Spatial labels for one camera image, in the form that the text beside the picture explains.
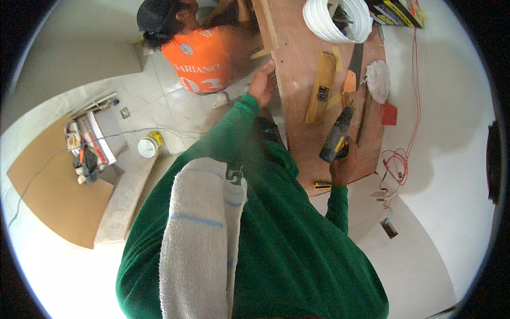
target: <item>orange jersey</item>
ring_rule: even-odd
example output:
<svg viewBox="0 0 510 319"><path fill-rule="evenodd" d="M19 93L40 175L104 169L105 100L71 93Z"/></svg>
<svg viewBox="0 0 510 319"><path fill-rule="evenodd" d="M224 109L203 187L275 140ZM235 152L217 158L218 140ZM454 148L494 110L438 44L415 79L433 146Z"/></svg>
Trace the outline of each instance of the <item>orange jersey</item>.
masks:
<svg viewBox="0 0 510 319"><path fill-rule="evenodd" d="M230 59L218 27L176 35L161 46L161 51L188 91L217 92L228 85Z"/></svg>

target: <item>electrical wire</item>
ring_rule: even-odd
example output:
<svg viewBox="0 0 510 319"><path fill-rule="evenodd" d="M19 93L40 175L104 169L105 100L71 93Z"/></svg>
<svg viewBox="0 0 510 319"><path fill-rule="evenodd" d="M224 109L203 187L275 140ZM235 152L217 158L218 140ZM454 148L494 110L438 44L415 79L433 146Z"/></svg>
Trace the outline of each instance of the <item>electrical wire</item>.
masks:
<svg viewBox="0 0 510 319"><path fill-rule="evenodd" d="M192 131L180 131L180 130L174 130L174 129L169 129L169 128L143 128L143 129L137 129L137 130L131 130L131 131L125 131L125 132L120 132L118 134L112 134L112 135L108 135L108 136L103 136L103 137L100 137L100 138L96 138L96 139L93 139L91 141L85 141L83 143L80 144L80 146L76 146L75 148L71 148L71 149L65 149L65 150L61 150L61 151L58 151L56 152L55 154L53 154L45 163L44 165L41 167L40 170L37 171L37 173L35 173L29 180L29 182L27 183L27 186L25 187L25 189L23 190L23 192L21 193L20 197L19 197L19 200L18 200L18 204L17 204L17 208L16 208L16 213L14 214L14 216L11 218L11 220L9 221L9 224L7 225L7 229L9 229L12 225L12 223L16 220L16 218L18 217L18 214L19 214L19 205L21 204L21 200L23 199L23 197L25 196L25 194L27 193L27 190L28 188L30 187L32 181L39 175L41 174L41 172L48 166L48 164L53 160L55 159L55 157L57 157L59 154L61 153L64 153L64 152L69 152L69 151L73 151L73 150L77 150L77 149L80 149L82 148L83 146L89 144L89 143L93 143L93 142L97 142L99 140L102 140L102 139L107 139L107 138L110 138L110 137L115 137L115 136L120 136L122 134L127 134L127 133L137 133L137 132L141 132L141 131L148 131L148 130L163 130L163 131L168 131L172 134L174 134L175 136L177 137L181 137L180 135L177 135L175 134L173 131L175 132L178 132L178 133L194 133L194 134L199 134L197 132L192 132ZM195 137L181 137L181 138L194 138L194 139L198 139L198 138L195 138Z"/></svg>
<svg viewBox="0 0 510 319"><path fill-rule="evenodd" d="M409 155L411 154L411 150L413 149L413 145L416 139L416 135L418 133L418 128L420 126L420 120L421 120L421 103L420 103L420 85L419 85L419 71L418 71L418 46L416 41L416 28L414 29L414 37L413 37L413 45L412 45L412 65L411 65L411 73L412 73L412 87L413 87L413 94L414 94L414 105L416 106L416 121L413 129L413 134L411 135L411 139L409 141L409 144L407 145L406 150L403 148L399 148L396 150L385 150L381 153L382 156L382 163L384 164L386 168L386 172L379 184L379 188L381 190L385 190L388 193L388 189L382 188L382 182L387 174L390 174L390 176L397 182L398 186L395 189L393 195L398 191L400 186L404 185L407 181L407 178L409 176L409 166L407 164L407 160L409 158ZM395 167L395 170L392 170L390 167L390 164L393 164L393 167ZM382 205L384 209L389 209L391 205L391 200L393 196L388 198L384 204ZM387 218L387 221L392 215L392 211L390 211L390 215Z"/></svg>

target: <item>red wire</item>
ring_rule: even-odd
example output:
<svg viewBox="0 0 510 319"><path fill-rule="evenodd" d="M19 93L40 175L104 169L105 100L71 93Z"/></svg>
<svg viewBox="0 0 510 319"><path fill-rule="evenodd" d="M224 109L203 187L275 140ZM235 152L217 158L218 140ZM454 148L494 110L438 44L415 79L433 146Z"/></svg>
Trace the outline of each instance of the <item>red wire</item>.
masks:
<svg viewBox="0 0 510 319"><path fill-rule="evenodd" d="M386 168L386 174L390 174L390 176L398 183L397 189L395 189L395 193L398 191L400 186L404 185L407 181L408 173L409 173L409 167L407 165L407 159L409 158L409 155L411 154L411 150L413 149L413 144L416 139L416 135L418 133L418 127L420 126L420 120L421 120L421 104L420 104L420 86L418 81L418 47L416 43L416 28L414 29L414 38L413 38L413 50L412 50L412 66L411 66L411 73L413 77L413 93L414 93L414 99L415 99L415 105L416 105L416 122L413 129L413 134L411 136L411 140L409 141L409 144L407 145L407 149L404 150L402 148L396 149L396 150L386 150L381 153L382 156L382 163L384 164ZM397 174L390 169L390 162L393 162L394 167L397 170ZM382 182L384 178L379 183L379 188L381 188ZM385 209L388 209L391 204L391 197L389 200L386 200L384 203Z"/></svg>

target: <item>man in orange shirt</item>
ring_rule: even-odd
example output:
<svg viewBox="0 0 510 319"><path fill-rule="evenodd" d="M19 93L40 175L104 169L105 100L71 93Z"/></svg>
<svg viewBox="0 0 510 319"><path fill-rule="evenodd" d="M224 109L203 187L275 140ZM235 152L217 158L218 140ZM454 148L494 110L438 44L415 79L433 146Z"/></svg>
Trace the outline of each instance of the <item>man in orange shirt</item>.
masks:
<svg viewBox="0 0 510 319"><path fill-rule="evenodd" d="M233 1L220 0L205 24L211 24ZM199 26L195 0L145 0L137 23L146 44L161 49L184 88L210 94L227 87L249 61L249 35L242 27L249 21L248 8L245 0L237 3L239 27Z"/></svg>

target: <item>cardboard box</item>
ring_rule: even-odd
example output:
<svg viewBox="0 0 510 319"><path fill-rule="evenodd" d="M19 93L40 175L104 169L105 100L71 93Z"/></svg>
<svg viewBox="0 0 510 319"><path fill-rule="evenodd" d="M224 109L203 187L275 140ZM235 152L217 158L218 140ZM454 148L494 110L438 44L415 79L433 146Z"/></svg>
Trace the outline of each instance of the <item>cardboard box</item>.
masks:
<svg viewBox="0 0 510 319"><path fill-rule="evenodd" d="M426 14L411 0L366 0L370 16L379 24L424 28Z"/></svg>

